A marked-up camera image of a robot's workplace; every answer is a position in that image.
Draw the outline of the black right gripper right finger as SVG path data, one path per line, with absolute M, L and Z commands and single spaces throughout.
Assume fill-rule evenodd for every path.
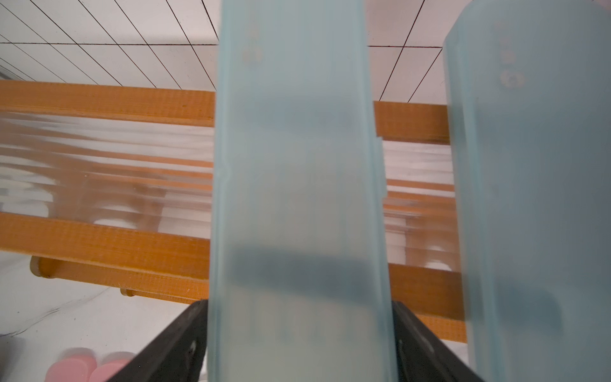
M 402 302 L 392 303 L 398 380 L 402 382 L 482 382 Z

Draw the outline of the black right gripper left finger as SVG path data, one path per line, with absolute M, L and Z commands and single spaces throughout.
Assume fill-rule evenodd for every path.
M 110 380 L 198 381 L 207 349 L 207 322 L 208 301 L 192 303 Z

